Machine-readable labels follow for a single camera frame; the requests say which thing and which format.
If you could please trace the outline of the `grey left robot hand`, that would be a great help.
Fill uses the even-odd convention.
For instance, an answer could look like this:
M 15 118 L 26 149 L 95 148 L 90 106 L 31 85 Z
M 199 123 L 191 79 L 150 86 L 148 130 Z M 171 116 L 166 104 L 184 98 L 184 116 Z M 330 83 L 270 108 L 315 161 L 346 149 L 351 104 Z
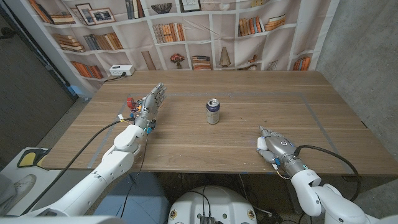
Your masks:
M 150 121 L 154 119 L 158 113 L 158 109 L 166 98 L 166 87 L 163 83 L 159 83 L 152 91 L 145 97 L 142 102 L 141 110 L 138 117 L 135 118 L 134 124 L 142 129 L 148 127 Z

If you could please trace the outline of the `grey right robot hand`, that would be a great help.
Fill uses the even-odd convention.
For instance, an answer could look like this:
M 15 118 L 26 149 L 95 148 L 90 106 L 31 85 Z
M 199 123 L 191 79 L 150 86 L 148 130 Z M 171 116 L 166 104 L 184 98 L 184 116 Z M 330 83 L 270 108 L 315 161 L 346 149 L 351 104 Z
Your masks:
M 294 155 L 296 147 L 281 133 L 259 126 L 261 137 L 257 139 L 256 151 L 268 163 L 281 168 L 293 177 L 296 173 L 308 169 L 303 161 Z

